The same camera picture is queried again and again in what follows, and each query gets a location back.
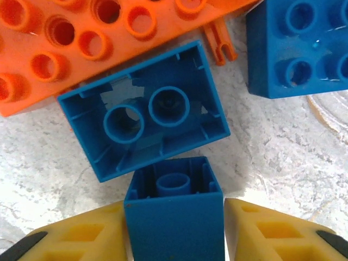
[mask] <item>orange toy brick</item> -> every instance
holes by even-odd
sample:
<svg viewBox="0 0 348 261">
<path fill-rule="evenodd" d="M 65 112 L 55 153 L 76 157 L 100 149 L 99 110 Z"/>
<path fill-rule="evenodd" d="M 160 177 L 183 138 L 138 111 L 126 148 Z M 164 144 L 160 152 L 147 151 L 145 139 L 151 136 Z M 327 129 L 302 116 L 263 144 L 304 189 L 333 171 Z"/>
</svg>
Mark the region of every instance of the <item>orange toy brick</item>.
<svg viewBox="0 0 348 261">
<path fill-rule="evenodd" d="M 240 15 L 257 2 L 0 0 L 0 113 L 18 113 L 225 14 Z M 221 45 L 221 37 L 208 38 Z"/>
</svg>

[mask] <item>blue toy brick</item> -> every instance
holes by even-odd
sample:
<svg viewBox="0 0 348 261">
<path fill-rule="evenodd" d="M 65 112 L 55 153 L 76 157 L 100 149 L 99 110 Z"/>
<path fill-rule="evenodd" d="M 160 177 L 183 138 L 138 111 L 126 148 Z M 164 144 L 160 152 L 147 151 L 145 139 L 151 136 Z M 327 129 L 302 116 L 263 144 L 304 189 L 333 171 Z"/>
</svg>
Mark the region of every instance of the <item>blue toy brick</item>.
<svg viewBox="0 0 348 261">
<path fill-rule="evenodd" d="M 246 24 L 250 93 L 348 89 L 348 0 L 265 0 Z"/>
<path fill-rule="evenodd" d="M 224 261 L 223 194 L 206 157 L 134 173 L 125 201 L 134 261 Z"/>
<path fill-rule="evenodd" d="M 100 182 L 230 135 L 199 41 L 58 101 Z"/>
</svg>

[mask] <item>upside-down blue brick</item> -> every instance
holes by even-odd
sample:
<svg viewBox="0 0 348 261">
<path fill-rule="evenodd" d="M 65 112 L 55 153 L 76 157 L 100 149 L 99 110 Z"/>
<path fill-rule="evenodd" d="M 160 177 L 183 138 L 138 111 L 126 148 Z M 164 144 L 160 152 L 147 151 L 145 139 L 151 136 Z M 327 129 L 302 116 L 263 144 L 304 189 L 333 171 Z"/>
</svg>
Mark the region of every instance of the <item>upside-down blue brick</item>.
<svg viewBox="0 0 348 261">
<path fill-rule="evenodd" d="M 134 261 L 224 261 L 223 194 L 206 157 L 136 170 L 125 201 Z"/>
<path fill-rule="evenodd" d="M 199 41 L 58 101 L 100 182 L 230 134 Z"/>
<path fill-rule="evenodd" d="M 348 0 L 265 0 L 247 15 L 248 89 L 282 98 L 348 89 Z"/>
</svg>

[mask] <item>white speckled surface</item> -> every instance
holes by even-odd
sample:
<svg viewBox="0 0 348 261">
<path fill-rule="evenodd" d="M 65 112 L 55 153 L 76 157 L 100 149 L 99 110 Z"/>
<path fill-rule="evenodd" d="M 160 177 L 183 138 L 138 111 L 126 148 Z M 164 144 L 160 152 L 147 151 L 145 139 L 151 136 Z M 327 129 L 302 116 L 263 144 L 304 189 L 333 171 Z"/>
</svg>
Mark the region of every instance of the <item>white speckled surface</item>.
<svg viewBox="0 0 348 261">
<path fill-rule="evenodd" d="M 226 196 L 348 238 L 348 92 L 248 94 L 244 23 L 228 24 L 239 59 L 211 65 L 232 135 L 180 156 L 207 156 Z M 35 228 L 123 199 L 132 174 L 100 184 L 57 104 L 0 118 L 0 130 L 0 252 Z"/>
</svg>

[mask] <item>granite surface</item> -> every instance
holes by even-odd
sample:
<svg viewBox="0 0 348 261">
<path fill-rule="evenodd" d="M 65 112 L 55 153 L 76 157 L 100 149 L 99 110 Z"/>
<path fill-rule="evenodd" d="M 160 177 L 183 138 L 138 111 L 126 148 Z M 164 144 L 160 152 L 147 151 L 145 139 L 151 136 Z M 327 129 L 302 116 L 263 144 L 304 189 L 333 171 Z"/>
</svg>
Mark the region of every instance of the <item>granite surface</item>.
<svg viewBox="0 0 348 261">
<path fill-rule="evenodd" d="M 348 92 L 248 94 L 244 19 L 228 26 L 239 58 L 210 64 L 232 135 L 179 157 L 207 156 L 228 197 L 348 238 Z M 192 32 L 157 52 L 197 38 Z M 35 228 L 124 198 L 132 174 L 100 184 L 56 103 L 0 118 L 0 130 L 0 252 Z"/>
</svg>

